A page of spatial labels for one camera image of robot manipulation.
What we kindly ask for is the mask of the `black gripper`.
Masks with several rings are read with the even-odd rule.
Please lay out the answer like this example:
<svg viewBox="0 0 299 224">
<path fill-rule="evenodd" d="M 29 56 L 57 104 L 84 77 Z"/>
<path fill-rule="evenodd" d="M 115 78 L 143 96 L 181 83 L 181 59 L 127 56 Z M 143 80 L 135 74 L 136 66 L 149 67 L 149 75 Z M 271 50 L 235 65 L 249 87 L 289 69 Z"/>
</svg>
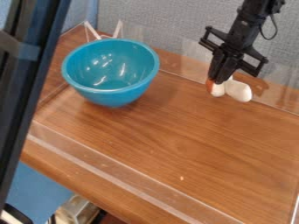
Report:
<svg viewBox="0 0 299 224">
<path fill-rule="evenodd" d="M 220 45 L 216 45 L 211 40 L 208 40 L 208 36 L 211 34 L 215 35 L 223 41 Z M 235 44 L 228 42 L 228 36 L 229 35 L 225 32 L 219 31 L 212 26 L 207 26 L 205 33 L 199 41 L 199 44 L 212 52 L 208 78 L 215 83 L 221 83 L 223 81 L 227 81 L 237 69 L 247 72 L 251 76 L 257 77 L 264 64 L 268 62 L 267 57 L 264 57 L 256 51 L 252 45 L 243 49 L 237 49 L 235 47 Z M 244 61 L 245 55 L 259 61 L 257 66 L 253 66 L 252 64 Z"/>
</svg>

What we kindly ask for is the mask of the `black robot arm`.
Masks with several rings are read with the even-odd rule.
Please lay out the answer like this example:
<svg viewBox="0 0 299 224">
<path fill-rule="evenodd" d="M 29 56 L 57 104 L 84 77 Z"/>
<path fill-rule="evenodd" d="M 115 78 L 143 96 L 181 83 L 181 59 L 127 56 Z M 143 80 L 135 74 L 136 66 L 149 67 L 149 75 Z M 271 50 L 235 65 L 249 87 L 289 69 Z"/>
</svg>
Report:
<svg viewBox="0 0 299 224">
<path fill-rule="evenodd" d="M 273 15 L 280 12 L 284 4 L 285 0 L 244 0 L 228 33 L 212 26 L 205 27 L 199 44 L 212 51 L 208 79 L 215 84 L 227 81 L 237 69 L 257 77 L 268 59 L 255 49 L 253 43 L 257 35 L 265 40 L 276 36 L 277 31 L 271 38 L 265 37 L 263 25 L 271 18 L 277 29 Z"/>
</svg>

